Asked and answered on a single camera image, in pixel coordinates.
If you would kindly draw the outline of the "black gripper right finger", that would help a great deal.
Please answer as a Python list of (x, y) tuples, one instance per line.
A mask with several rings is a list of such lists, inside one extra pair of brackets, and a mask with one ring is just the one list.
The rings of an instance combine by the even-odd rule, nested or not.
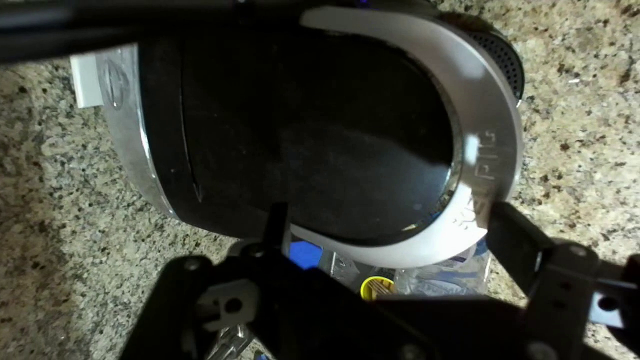
[(554, 360), (605, 360), (583, 345), (589, 323), (640, 352), (640, 257), (624, 265), (602, 261), (591, 249), (554, 241), (507, 203), (493, 203), (488, 249), (525, 294), (525, 352)]

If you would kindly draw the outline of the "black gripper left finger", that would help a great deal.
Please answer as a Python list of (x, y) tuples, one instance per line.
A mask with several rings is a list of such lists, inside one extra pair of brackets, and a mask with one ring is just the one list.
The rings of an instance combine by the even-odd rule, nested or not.
[(395, 360), (381, 312), (320, 270), (287, 261), (287, 209), (276, 204), (258, 242), (216, 265), (164, 265), (119, 360), (207, 360), (229, 329), (247, 329), (277, 360)]

